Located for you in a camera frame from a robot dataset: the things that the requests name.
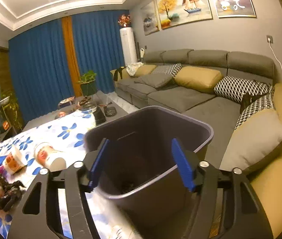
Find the small black plastic bag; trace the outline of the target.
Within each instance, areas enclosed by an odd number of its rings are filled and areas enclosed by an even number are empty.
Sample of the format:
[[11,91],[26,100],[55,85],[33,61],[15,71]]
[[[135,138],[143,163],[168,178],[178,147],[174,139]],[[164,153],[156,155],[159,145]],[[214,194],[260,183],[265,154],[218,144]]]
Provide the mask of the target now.
[[25,188],[25,185],[19,180],[9,183],[6,178],[0,174],[0,187],[3,190],[3,195],[0,196],[0,210],[8,212],[13,205],[22,198],[24,191],[21,188]]

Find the dark grey trash bin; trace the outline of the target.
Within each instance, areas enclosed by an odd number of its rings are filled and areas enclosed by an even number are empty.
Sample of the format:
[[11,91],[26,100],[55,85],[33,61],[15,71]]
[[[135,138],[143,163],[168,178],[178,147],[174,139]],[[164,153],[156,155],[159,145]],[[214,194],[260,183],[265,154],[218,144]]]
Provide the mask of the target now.
[[97,192],[132,222],[154,227],[190,201],[172,156],[172,140],[200,160],[214,132],[210,125],[160,106],[148,106],[104,123],[85,135],[88,152],[110,141]]

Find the beige grey cushion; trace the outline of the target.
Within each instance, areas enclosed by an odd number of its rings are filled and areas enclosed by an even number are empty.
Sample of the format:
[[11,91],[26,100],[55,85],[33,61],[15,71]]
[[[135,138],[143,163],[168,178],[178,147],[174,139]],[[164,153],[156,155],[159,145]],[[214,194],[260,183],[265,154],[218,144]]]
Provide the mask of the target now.
[[282,123],[274,109],[255,113],[230,138],[220,169],[240,168],[245,175],[265,168],[282,149]]

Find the orange white paper cup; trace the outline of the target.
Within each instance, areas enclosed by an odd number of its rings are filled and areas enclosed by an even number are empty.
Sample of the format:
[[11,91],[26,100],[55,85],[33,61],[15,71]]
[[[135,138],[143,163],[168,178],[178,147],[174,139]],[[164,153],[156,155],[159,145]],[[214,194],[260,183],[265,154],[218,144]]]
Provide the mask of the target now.
[[6,156],[2,165],[8,174],[13,175],[27,166],[27,159],[17,147],[12,146],[10,153]]

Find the grey sectional sofa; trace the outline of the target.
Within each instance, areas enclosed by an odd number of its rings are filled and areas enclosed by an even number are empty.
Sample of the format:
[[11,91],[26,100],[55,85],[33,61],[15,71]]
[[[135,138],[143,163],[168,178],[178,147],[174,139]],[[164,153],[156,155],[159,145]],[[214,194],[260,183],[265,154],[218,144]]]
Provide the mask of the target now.
[[111,71],[119,97],[137,108],[162,106],[209,124],[207,161],[249,177],[282,238],[282,83],[275,62],[224,50],[147,53],[134,74]]

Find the potted green plant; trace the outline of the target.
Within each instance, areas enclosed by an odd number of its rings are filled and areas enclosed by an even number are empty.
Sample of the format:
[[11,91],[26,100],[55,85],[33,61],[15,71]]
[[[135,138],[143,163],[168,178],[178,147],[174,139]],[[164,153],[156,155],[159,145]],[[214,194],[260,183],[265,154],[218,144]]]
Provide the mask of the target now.
[[96,76],[97,74],[93,70],[89,70],[79,78],[78,84],[80,85],[83,96],[90,97],[97,93]]

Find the black white patterned cushion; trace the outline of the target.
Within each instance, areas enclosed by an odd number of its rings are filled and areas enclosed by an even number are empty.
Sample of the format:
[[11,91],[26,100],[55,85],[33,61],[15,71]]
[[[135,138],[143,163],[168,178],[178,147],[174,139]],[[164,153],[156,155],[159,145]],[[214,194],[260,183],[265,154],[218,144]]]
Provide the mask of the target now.
[[245,94],[250,96],[264,96],[273,92],[271,84],[262,83],[256,80],[242,79],[226,76],[214,87],[217,96],[241,103]]

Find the mustard yellow cushion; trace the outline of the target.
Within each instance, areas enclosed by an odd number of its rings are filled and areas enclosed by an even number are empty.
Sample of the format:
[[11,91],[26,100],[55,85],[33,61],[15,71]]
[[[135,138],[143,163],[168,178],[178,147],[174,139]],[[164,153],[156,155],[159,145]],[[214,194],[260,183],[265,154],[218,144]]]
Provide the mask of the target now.
[[222,78],[223,75],[218,70],[184,66],[174,77],[174,80],[179,86],[213,94],[215,86]]

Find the plant on wooden stand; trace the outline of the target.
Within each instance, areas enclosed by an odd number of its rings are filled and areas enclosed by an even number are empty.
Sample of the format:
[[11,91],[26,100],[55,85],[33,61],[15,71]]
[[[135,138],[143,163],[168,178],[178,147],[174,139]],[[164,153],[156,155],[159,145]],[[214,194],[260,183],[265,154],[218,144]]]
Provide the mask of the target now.
[[25,122],[14,90],[1,93],[0,114],[1,117],[7,118],[7,121],[17,134],[22,132]]

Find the blue curtain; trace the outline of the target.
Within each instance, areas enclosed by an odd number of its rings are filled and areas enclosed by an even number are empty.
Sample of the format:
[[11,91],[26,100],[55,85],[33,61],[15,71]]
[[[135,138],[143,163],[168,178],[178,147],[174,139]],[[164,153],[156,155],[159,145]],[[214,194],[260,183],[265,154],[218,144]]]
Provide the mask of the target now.
[[124,65],[118,24],[128,10],[94,11],[53,20],[17,35],[9,41],[12,81],[25,122],[50,113],[65,98],[74,96],[74,85],[66,56],[64,22],[71,25],[79,74],[96,73],[97,87],[115,90],[111,70]]

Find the far patterned cushion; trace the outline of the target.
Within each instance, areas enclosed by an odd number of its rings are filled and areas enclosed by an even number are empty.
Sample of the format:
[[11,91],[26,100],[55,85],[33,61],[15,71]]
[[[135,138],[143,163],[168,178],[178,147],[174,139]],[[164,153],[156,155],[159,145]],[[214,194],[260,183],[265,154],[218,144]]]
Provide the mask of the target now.
[[181,63],[170,64],[170,65],[160,65],[157,66],[151,73],[152,74],[168,74],[175,77],[177,73],[183,68]]

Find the far mustard cushion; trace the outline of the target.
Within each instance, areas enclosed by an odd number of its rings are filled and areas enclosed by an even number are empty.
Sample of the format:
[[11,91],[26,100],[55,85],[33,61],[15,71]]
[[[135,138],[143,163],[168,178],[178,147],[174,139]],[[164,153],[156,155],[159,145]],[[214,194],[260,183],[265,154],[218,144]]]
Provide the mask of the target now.
[[143,75],[151,74],[153,70],[156,68],[156,65],[142,65],[138,68],[138,70],[135,72],[134,77],[138,78]]

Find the orange curtain strip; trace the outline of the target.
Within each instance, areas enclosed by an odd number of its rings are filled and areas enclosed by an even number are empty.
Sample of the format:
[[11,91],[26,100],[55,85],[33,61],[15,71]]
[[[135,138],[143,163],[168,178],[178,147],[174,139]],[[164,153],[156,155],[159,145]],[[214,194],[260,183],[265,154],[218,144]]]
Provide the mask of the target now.
[[69,74],[73,86],[73,91],[76,97],[82,96],[81,87],[79,84],[80,71],[76,57],[76,50],[74,46],[73,27],[71,16],[61,18],[63,41],[65,44],[65,52],[67,57],[67,64]]

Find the left landscape painting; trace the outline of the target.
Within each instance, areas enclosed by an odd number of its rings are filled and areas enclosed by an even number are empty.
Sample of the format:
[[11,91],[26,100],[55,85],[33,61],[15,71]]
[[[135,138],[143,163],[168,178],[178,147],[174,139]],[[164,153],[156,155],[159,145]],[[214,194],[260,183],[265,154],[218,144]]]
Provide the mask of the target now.
[[144,34],[146,36],[159,31],[157,13],[153,1],[141,8],[141,16]]

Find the sailboat tree painting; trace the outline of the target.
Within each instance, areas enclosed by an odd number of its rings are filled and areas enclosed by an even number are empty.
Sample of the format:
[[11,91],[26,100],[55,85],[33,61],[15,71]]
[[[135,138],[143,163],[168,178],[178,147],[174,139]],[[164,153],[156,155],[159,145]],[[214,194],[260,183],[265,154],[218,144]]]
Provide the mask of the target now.
[[162,29],[213,19],[209,0],[156,0]]

